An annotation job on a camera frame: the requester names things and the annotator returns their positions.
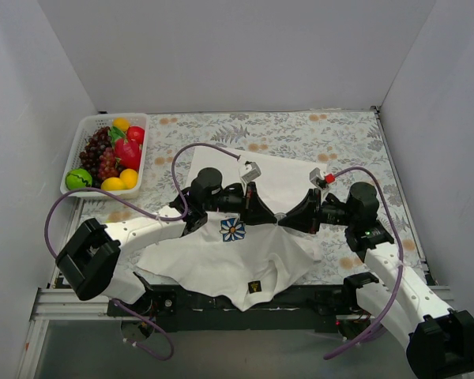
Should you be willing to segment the white t-shirt with flower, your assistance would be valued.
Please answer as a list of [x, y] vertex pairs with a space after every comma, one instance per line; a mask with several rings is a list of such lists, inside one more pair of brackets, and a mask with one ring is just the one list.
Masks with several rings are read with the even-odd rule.
[[[261, 170], [259, 197], [273, 213], [294, 208], [311, 188], [313, 169], [325, 164], [240, 152], [236, 160], [210, 148], [196, 147], [187, 176], [189, 181], [203, 168], [214, 167], [225, 186], [240, 180], [246, 161]], [[188, 291], [208, 296], [223, 295], [241, 311], [269, 302], [274, 295], [304, 276], [323, 255], [313, 235], [265, 224], [249, 226], [235, 213], [209, 213], [208, 222], [192, 234], [147, 247], [137, 267], [155, 276], [175, 280]]]

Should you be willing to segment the round shiny brooch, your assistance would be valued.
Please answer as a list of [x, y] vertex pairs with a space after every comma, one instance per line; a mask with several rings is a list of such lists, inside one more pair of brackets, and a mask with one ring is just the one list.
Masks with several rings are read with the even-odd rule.
[[282, 213], [282, 212], [278, 212], [275, 214], [275, 218], [276, 218], [276, 221], [279, 222], [281, 221], [282, 219], [284, 219], [286, 217], [286, 214], [285, 213]]

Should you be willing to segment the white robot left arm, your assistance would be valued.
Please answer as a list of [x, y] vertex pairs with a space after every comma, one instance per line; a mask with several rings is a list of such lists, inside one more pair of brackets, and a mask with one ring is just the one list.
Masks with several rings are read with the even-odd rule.
[[145, 315], [152, 308], [146, 282], [135, 273], [119, 274], [119, 258], [195, 232], [207, 223], [210, 212], [236, 216], [223, 227], [232, 237], [246, 226], [275, 223], [277, 218], [258, 196], [255, 179], [259, 175], [248, 163], [240, 182], [223, 187], [222, 174], [213, 167], [204, 168], [154, 218], [142, 216], [121, 223], [86, 220], [62, 248], [56, 265], [81, 301], [106, 295], [124, 302], [132, 314]]

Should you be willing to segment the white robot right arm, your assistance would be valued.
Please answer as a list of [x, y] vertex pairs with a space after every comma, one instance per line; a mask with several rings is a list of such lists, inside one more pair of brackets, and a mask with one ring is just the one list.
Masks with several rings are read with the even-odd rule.
[[344, 279], [342, 306], [376, 317], [404, 348], [418, 378], [473, 372], [474, 317], [439, 298], [404, 264], [397, 239], [378, 220], [379, 206], [377, 190], [365, 182], [353, 184], [344, 202], [311, 189], [279, 224], [310, 234], [321, 224], [345, 228], [350, 250], [369, 270]]

